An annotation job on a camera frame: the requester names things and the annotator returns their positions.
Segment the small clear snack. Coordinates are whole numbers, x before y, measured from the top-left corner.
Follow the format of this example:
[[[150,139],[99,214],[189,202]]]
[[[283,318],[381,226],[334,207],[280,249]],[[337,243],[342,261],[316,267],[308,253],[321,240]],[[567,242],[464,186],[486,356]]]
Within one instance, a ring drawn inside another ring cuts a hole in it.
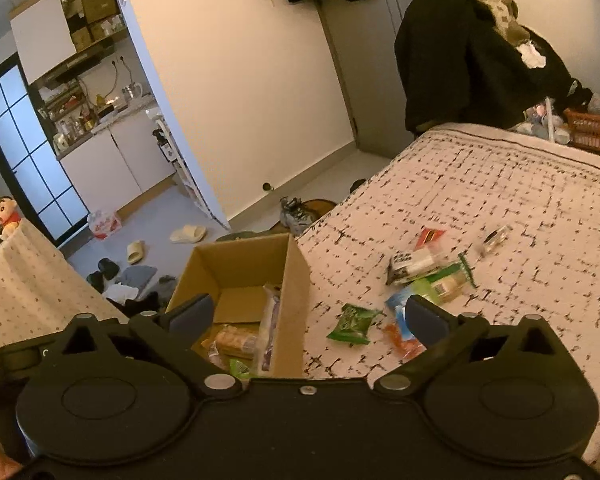
[[[508,224],[503,224],[497,229],[492,230],[489,234],[486,234],[478,246],[479,256],[481,258],[486,258],[486,256],[491,255],[492,252],[495,252],[501,246],[501,244],[508,239],[512,229],[513,228]]]

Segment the black coat pile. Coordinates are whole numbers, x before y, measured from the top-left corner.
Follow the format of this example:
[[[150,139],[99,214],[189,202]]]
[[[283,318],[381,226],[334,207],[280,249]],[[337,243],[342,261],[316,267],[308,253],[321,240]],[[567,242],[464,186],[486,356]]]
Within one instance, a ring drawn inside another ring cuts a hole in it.
[[[407,131],[419,136],[445,122],[509,129],[546,98],[558,113],[588,107],[593,92],[544,38],[531,35],[546,65],[530,68],[494,25],[478,0],[411,2],[394,42]]]

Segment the white upper cabinet door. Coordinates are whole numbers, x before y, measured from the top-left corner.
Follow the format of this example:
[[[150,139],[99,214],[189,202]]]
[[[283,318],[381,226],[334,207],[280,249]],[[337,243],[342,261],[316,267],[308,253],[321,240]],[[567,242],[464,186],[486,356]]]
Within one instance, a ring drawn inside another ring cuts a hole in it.
[[[38,0],[12,18],[10,26],[28,84],[76,54],[61,0]]]

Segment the white kitchen cabinet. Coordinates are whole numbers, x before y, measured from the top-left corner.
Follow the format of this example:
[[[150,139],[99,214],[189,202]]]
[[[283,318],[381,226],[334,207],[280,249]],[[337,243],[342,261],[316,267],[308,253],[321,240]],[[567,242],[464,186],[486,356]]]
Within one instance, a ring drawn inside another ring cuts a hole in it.
[[[140,108],[90,134],[59,159],[91,214],[118,211],[175,174]]]

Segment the green cream snack pack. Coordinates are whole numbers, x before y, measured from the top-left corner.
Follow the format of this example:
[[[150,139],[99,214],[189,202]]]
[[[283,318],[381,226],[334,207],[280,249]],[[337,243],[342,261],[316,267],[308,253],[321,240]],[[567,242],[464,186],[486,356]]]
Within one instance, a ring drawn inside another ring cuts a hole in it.
[[[429,300],[434,304],[445,304],[460,296],[468,287],[477,288],[471,266],[462,252],[452,263],[426,276],[425,281]]]

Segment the black white snack box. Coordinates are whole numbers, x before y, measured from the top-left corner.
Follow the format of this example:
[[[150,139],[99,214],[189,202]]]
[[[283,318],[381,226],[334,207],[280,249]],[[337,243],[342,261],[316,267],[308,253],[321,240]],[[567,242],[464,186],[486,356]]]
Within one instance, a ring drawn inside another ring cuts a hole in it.
[[[412,252],[397,252],[389,259],[387,284],[408,284],[433,274],[445,265],[440,250],[422,247]]]

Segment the black slippers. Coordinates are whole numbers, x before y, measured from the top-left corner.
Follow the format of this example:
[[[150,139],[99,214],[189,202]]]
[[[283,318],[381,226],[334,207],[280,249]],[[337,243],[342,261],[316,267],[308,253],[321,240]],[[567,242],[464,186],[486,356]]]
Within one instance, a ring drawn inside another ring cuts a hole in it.
[[[103,292],[105,285],[120,272],[120,266],[109,258],[102,258],[97,263],[97,270],[88,274],[86,281],[98,292]]]

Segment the red snack packet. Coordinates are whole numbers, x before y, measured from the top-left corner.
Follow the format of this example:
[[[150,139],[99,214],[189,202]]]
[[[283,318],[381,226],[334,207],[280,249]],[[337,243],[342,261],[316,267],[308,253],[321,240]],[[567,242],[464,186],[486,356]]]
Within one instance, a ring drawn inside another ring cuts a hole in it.
[[[435,242],[445,233],[445,230],[425,228],[420,232],[418,239],[416,240],[415,248],[419,249],[425,245]]]

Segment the orange snack packet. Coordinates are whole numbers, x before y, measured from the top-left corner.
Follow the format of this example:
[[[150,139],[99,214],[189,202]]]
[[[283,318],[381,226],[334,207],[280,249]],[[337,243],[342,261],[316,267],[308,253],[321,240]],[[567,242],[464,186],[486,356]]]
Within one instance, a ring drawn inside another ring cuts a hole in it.
[[[406,362],[420,356],[426,350],[425,346],[412,334],[403,337],[396,323],[385,326],[382,331],[391,342],[399,358]]]

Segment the black framed glass door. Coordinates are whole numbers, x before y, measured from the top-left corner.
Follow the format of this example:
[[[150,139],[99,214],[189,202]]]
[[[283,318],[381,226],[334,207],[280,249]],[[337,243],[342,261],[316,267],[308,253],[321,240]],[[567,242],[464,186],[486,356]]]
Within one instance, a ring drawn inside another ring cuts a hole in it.
[[[0,174],[23,216],[55,246],[86,227],[87,209],[38,116],[38,92],[13,54],[0,64]]]

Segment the white dotted tablecloth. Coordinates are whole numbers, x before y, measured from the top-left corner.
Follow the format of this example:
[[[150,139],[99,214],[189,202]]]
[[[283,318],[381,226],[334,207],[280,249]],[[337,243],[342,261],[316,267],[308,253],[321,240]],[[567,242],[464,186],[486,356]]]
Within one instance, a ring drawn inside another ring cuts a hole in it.
[[[0,348],[63,330],[75,315],[126,317],[29,221],[0,245]]]

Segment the grey sneakers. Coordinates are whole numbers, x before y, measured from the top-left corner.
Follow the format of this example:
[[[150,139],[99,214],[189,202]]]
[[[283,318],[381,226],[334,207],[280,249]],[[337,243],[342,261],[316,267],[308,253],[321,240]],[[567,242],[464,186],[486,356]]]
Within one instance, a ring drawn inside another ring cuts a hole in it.
[[[304,202],[298,197],[283,197],[279,201],[279,207],[279,222],[293,236],[302,235],[325,214],[317,206]]]

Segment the cartoon boy doll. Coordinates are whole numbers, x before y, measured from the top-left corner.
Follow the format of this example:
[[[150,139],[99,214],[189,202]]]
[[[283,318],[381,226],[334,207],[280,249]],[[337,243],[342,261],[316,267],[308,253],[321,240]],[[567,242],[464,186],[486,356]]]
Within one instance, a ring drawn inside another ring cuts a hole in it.
[[[10,196],[0,198],[0,239],[7,240],[20,225],[17,202]]]

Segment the blue green snack packet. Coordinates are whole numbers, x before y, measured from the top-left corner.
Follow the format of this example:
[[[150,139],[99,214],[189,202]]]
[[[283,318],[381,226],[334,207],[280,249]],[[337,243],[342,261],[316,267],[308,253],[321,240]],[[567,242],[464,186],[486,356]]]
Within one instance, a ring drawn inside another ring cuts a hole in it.
[[[412,332],[407,327],[405,316],[406,303],[411,296],[422,296],[422,298],[427,299],[433,304],[439,303],[439,295],[436,293],[432,285],[424,278],[411,282],[411,284],[402,287],[400,290],[391,295],[386,300],[386,306],[396,318],[396,327],[398,328],[402,340],[410,340],[414,338]]]

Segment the bread pack in box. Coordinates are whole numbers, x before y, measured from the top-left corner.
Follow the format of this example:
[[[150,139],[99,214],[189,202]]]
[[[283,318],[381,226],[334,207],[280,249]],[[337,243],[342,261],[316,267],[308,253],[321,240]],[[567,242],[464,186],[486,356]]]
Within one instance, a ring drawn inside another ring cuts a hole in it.
[[[204,350],[215,348],[232,358],[252,360],[256,354],[258,333],[250,327],[236,325],[216,326],[201,343]]]

